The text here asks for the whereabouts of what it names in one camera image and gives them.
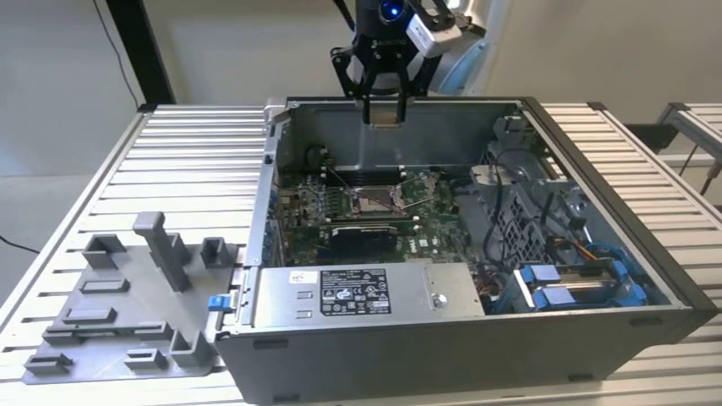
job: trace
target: blue latch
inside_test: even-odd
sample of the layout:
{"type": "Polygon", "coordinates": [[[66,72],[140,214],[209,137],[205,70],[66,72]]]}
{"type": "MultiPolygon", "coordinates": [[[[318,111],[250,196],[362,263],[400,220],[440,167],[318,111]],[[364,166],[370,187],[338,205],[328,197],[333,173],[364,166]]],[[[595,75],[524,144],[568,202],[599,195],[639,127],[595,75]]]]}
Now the blue latch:
{"type": "Polygon", "coordinates": [[[521,268],[524,283],[557,283],[561,280],[553,265],[525,265],[521,268]]]}
{"type": "Polygon", "coordinates": [[[639,285],[631,283],[619,289],[621,292],[613,299],[616,305],[621,307],[635,307],[645,305],[645,293],[639,285]]]}
{"type": "Polygon", "coordinates": [[[572,294],[564,286],[540,288],[532,293],[531,299],[533,300],[533,304],[540,311],[556,310],[576,303],[572,294]]]}
{"type": "Polygon", "coordinates": [[[229,296],[217,294],[208,298],[208,311],[230,311],[229,296]]]}

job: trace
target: blue light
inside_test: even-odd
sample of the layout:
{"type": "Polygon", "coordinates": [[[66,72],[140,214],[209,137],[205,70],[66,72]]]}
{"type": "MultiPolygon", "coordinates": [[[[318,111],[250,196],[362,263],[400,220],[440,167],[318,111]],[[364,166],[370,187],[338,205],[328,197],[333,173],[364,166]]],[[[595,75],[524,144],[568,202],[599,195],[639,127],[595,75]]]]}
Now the blue light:
{"type": "Polygon", "coordinates": [[[397,21],[404,15],[404,2],[403,0],[385,0],[378,4],[378,14],[381,21],[392,23],[397,21]]]}

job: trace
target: white wall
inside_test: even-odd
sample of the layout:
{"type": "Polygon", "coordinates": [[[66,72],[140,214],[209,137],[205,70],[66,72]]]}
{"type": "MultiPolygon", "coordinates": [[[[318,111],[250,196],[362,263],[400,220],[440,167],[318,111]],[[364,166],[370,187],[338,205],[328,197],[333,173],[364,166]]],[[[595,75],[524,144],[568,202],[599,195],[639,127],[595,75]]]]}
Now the white wall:
{"type": "MultiPolygon", "coordinates": [[[[338,94],[328,51],[350,32],[330,1],[145,5],[178,102],[338,94]]],[[[0,176],[94,172],[132,104],[90,0],[0,0],[0,176]]]]}
{"type": "MultiPolygon", "coordinates": [[[[353,10],[353,2],[346,2],[353,10]]],[[[146,0],[181,102],[340,96],[328,52],[352,33],[330,0],[146,0]]]]}
{"type": "Polygon", "coordinates": [[[639,123],[667,102],[722,102],[722,1],[492,1],[509,7],[476,92],[603,102],[639,123]]]}
{"type": "MultiPolygon", "coordinates": [[[[329,0],[145,3],[178,102],[338,94],[329,0]]],[[[719,15],[719,0],[513,0],[483,89],[635,121],[720,102],[719,15]]],[[[133,110],[90,0],[0,0],[0,175],[93,172],[133,110]]]]}
{"type": "Polygon", "coordinates": [[[0,0],[0,175],[93,172],[133,111],[90,0],[0,0]]]}

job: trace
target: slotted aluminum surface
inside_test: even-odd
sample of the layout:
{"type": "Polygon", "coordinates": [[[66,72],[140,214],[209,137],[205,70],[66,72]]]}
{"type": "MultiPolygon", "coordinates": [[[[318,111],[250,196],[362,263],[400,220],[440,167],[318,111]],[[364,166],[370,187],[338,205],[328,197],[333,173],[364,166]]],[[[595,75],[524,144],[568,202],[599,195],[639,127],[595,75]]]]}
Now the slotted aluminum surface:
{"type": "MultiPolygon", "coordinates": [[[[722,222],[696,192],[680,182],[607,112],[585,104],[545,108],[640,216],[681,267],[722,307],[722,222]]],[[[222,404],[241,401],[229,374],[160,380],[110,381],[26,387],[22,363],[60,310],[84,259],[74,252],[88,233],[113,231],[125,244],[142,244],[129,230],[138,211],[164,210],[168,227],[188,242],[221,235],[248,238],[254,177],[262,147],[260,108],[160,107],[130,127],[118,159],[100,171],[85,206],[69,216],[66,236],[49,254],[38,277],[11,310],[0,334],[0,401],[25,404],[121,399],[124,404],[222,404]]],[[[452,393],[342,402],[342,404],[712,404],[722,398],[722,316],[676,345],[643,351],[604,381],[553,387],[452,393]]]]}

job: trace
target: robotic arm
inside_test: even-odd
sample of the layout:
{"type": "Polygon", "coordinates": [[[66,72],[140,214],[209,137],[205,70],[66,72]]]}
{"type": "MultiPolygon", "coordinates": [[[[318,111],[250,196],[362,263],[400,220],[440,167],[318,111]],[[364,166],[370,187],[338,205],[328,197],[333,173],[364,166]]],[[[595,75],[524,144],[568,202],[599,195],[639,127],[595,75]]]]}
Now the robotic arm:
{"type": "Polygon", "coordinates": [[[431,9],[420,0],[357,0],[353,22],[342,0],[333,2],[354,31],[350,46],[330,49],[344,94],[362,103],[362,123],[372,122],[370,96],[397,94],[393,123],[403,123],[407,99],[427,94],[441,54],[461,38],[461,28],[472,29],[469,19],[453,15],[443,0],[432,0],[431,9]],[[352,62],[353,78],[348,75],[352,62]]]}

